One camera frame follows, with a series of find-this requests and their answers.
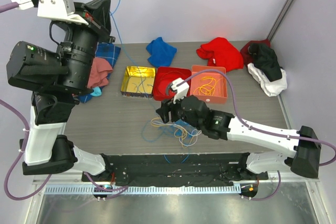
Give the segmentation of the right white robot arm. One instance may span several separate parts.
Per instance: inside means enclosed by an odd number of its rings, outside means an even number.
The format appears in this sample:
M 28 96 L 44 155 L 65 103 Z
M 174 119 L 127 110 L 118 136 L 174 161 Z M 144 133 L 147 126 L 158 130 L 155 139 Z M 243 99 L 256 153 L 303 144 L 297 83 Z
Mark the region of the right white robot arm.
M 164 123 L 182 120 L 211 139 L 251 143 L 270 149 L 269 153 L 249 153 L 237 166 L 242 179 L 271 170 L 290 170 L 305 178 L 318 178 L 321 144 L 314 130 L 286 130 L 254 124 L 231 113 L 212 110 L 204 101 L 191 95 L 166 99 L 156 110 Z

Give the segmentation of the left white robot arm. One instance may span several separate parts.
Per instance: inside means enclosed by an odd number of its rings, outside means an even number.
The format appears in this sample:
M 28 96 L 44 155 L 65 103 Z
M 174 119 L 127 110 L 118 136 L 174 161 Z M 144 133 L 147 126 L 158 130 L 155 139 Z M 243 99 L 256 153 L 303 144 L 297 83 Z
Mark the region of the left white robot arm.
M 28 0 L 38 15 L 65 32 L 56 52 L 19 41 L 6 66 L 8 83 L 32 92 L 28 138 L 24 151 L 24 175 L 59 174 L 72 168 L 105 182 L 113 168 L 104 154 L 79 149 L 64 134 L 77 96 L 90 94 L 91 67 L 100 42 L 110 35 L 110 0 L 78 3 L 68 0 Z

